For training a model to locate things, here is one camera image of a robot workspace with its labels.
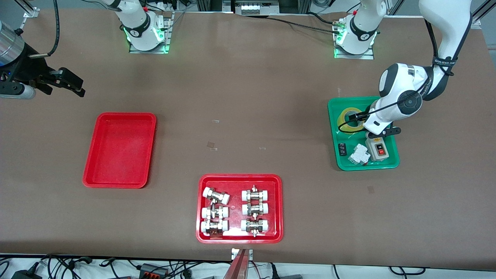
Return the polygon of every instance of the white floor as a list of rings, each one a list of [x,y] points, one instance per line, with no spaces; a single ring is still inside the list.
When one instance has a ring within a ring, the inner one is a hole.
[[[12,278],[15,271],[28,270],[38,259],[32,258],[15,258],[9,259],[9,267],[1,279]],[[36,274],[43,279],[48,279],[47,260],[43,261],[37,268]],[[93,260],[90,265],[84,263],[77,264],[75,272],[81,279],[113,279],[114,274],[110,267],[100,267],[102,260]],[[154,264],[156,266],[169,265],[165,261],[132,261],[135,265],[143,263]],[[56,266],[57,261],[52,259],[51,269]],[[260,272],[260,278],[272,278],[272,268],[268,263],[256,263]],[[114,263],[116,274],[121,278],[131,277],[138,278],[139,271],[136,270],[128,261],[116,260]],[[300,274],[305,279],[334,279],[336,275],[331,265],[303,265],[303,264],[280,264],[275,263],[279,276],[288,276]],[[259,279],[256,270],[249,265],[248,279]],[[5,265],[0,266],[0,274],[5,268]],[[193,279],[203,279],[206,277],[215,276],[215,278],[223,278],[228,264],[208,264],[204,263],[191,269]],[[402,279],[402,276],[397,276],[391,273],[388,267],[369,267],[369,266],[336,266],[338,275],[341,279]],[[419,269],[405,269],[407,273],[416,273]],[[57,278],[61,278],[61,271],[57,274]],[[65,273],[65,279],[71,279],[69,272]],[[408,276],[415,279],[496,279],[496,272],[487,271],[461,271],[461,270],[442,270],[442,269],[427,269],[426,272],[419,276]]]

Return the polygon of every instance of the metal cylinder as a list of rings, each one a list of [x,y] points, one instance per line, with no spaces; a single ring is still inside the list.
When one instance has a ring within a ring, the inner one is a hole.
[[[24,40],[0,20],[0,67],[16,60],[24,49]]]

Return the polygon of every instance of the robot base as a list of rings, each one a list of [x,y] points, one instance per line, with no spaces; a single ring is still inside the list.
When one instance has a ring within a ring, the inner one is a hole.
[[[172,13],[172,16],[170,18],[164,18],[163,16],[159,15],[159,27],[160,28],[166,28],[167,30],[162,31],[162,32],[157,32],[158,36],[163,36],[164,41],[158,44],[155,48],[148,50],[148,51],[141,51],[136,49],[132,43],[129,42],[129,53],[140,53],[140,54],[167,54],[169,53],[169,48],[171,45],[171,37],[172,37],[172,29],[173,29],[173,24],[174,24],[174,15],[175,12]]]
[[[337,44],[338,41],[343,40],[343,34],[345,33],[344,29],[346,28],[346,21],[344,18],[340,18],[338,22],[340,23],[338,26],[332,26],[333,31],[341,32],[340,35],[332,34],[332,38],[334,40],[334,58],[373,60],[372,45],[370,45],[369,49],[362,54],[351,54],[346,52],[339,44]]]

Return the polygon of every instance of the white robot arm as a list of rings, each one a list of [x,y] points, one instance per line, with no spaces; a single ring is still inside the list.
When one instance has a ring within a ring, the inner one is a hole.
[[[130,43],[140,51],[149,51],[164,41],[164,17],[145,12],[139,0],[103,0],[116,12]]]
[[[351,54],[366,52],[377,35],[377,28],[385,15],[384,0],[360,0],[357,13],[346,16],[342,39],[336,41],[336,44]]]
[[[449,76],[465,41],[472,15],[471,0],[420,0],[420,12],[426,20],[433,41],[434,58],[430,67],[396,63],[386,69],[379,81],[380,99],[375,101],[366,117],[364,127],[379,136],[393,121],[414,115],[423,101],[438,97],[446,88]],[[431,24],[442,33],[437,45]]]

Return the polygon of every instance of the switch box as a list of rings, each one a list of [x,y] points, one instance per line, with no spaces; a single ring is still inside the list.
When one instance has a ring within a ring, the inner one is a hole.
[[[384,143],[383,138],[370,139],[367,136],[365,145],[369,150],[372,162],[380,162],[389,158],[389,153],[387,152],[386,144]]]

